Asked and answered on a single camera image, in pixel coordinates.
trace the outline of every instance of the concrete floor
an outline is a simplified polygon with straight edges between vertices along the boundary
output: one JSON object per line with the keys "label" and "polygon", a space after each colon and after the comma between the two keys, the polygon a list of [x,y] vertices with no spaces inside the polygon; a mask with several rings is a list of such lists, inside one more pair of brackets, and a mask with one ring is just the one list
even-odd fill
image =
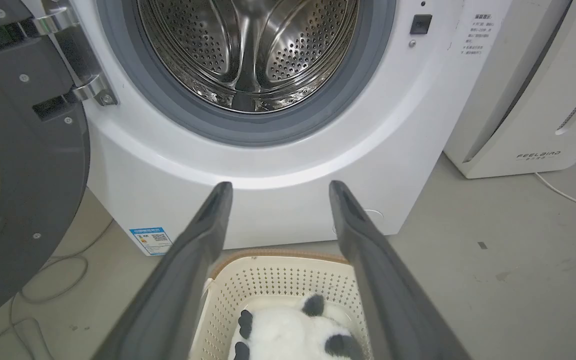
{"label": "concrete floor", "polygon": [[[576,165],[544,177],[576,198]],[[110,219],[87,194],[57,253],[82,248]],[[442,156],[390,242],[475,360],[576,359],[576,203],[535,176],[466,180]],[[290,248],[339,253],[332,241]],[[14,318],[35,317],[56,360],[90,358],[160,259],[143,256],[116,224],[85,256],[87,276],[64,296],[15,302]],[[75,260],[55,265],[27,292],[52,294],[80,269]],[[7,316],[4,306],[0,330]],[[22,333],[48,359],[36,328]],[[12,358],[27,357],[9,334],[0,359]]]}

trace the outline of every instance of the perforated basket side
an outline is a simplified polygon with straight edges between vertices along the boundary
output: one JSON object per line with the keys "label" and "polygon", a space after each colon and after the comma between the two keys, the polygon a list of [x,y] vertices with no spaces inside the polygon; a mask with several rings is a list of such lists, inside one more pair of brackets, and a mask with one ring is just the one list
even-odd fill
{"label": "perforated basket side", "polygon": [[247,250],[217,266],[211,277],[191,360],[226,360],[243,309],[260,303],[295,304],[311,293],[322,294],[334,305],[330,308],[342,310],[334,319],[354,334],[366,358],[372,359],[354,269],[342,257]]}

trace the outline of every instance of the gray cable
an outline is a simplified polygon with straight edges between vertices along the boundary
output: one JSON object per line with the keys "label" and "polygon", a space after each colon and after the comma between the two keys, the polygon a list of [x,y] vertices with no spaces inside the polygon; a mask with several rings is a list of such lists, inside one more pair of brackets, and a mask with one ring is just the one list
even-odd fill
{"label": "gray cable", "polygon": [[14,334],[14,337],[16,337],[16,340],[21,344],[21,346],[23,346],[23,350],[25,351],[25,353],[28,354],[28,356],[30,357],[31,360],[36,360],[35,354],[33,354],[33,352],[30,350],[30,346],[28,346],[28,344],[21,338],[21,336],[19,335],[18,330],[16,328],[16,326],[18,326],[19,324],[26,322],[26,321],[30,321],[30,322],[32,322],[32,324],[34,324],[35,328],[37,328],[37,330],[39,331],[39,339],[41,339],[41,344],[43,345],[43,348],[45,349],[46,354],[48,354],[48,358],[50,358],[50,360],[55,360],[55,357],[53,357],[53,354],[50,352],[50,349],[48,349],[48,344],[46,343],[46,338],[44,337],[44,333],[42,332],[42,328],[39,325],[39,321],[37,321],[36,318],[30,316],[30,317],[24,317],[23,319],[21,319],[19,321],[13,321],[13,305],[15,303],[15,299],[19,295],[19,296],[21,296],[21,298],[26,303],[33,304],[33,305],[40,305],[40,304],[46,303],[47,301],[51,301],[53,299],[56,299],[56,298],[62,296],[63,294],[66,294],[71,289],[73,289],[77,284],[79,284],[83,280],[83,278],[86,276],[86,273],[88,272],[89,261],[86,257],[82,256],[82,253],[84,253],[85,251],[90,249],[94,244],[96,244],[100,239],[102,239],[102,237],[106,234],[106,231],[108,231],[108,229],[110,228],[110,226],[114,222],[115,222],[114,220],[111,220],[110,223],[108,223],[108,226],[106,226],[103,229],[103,231],[93,241],[91,241],[90,244],[88,244],[85,248],[83,248],[79,251],[73,252],[73,253],[69,253],[68,255],[53,255],[53,256],[50,256],[50,258],[48,258],[48,263],[46,265],[42,266],[41,269],[37,272],[37,274],[41,273],[42,271],[45,271],[46,269],[52,267],[53,265],[55,265],[57,263],[60,263],[64,260],[68,260],[68,259],[81,260],[84,263],[84,268],[81,272],[81,275],[78,276],[78,278],[76,280],[74,280],[71,285],[66,287],[66,289],[63,289],[63,290],[57,292],[56,294],[51,294],[50,296],[45,296],[42,298],[32,298],[30,296],[27,296],[24,293],[23,288],[18,293],[14,294],[14,296],[12,296],[12,298],[10,299],[10,305],[8,308],[8,326],[7,326],[7,328],[4,328],[2,331],[0,331],[0,338],[3,337],[4,335],[6,335],[7,333],[9,333],[10,331],[12,331],[12,333]]}

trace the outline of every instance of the brown basket rim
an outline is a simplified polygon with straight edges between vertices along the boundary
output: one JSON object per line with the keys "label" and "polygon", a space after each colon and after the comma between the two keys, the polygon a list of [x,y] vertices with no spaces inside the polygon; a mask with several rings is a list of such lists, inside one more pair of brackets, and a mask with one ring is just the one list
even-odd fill
{"label": "brown basket rim", "polygon": [[312,251],[297,251],[297,250],[284,250],[281,248],[254,248],[249,250],[241,250],[228,256],[226,260],[218,264],[211,272],[210,278],[215,280],[226,266],[235,260],[243,258],[252,258],[256,256],[283,256],[285,258],[305,258],[314,260],[324,260],[326,262],[334,262],[344,265],[350,265],[350,262],[343,256],[333,255],[331,253],[320,253]]}

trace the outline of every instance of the door hinge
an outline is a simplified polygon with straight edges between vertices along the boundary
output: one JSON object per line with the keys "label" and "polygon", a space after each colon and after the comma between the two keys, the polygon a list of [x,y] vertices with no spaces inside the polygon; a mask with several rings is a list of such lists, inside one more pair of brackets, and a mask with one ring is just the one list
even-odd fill
{"label": "door hinge", "polygon": [[99,105],[117,105],[119,100],[80,27],[80,20],[69,0],[42,1],[46,15],[30,19],[30,37],[50,37],[66,63],[74,86],[71,93],[80,101],[94,99]]}

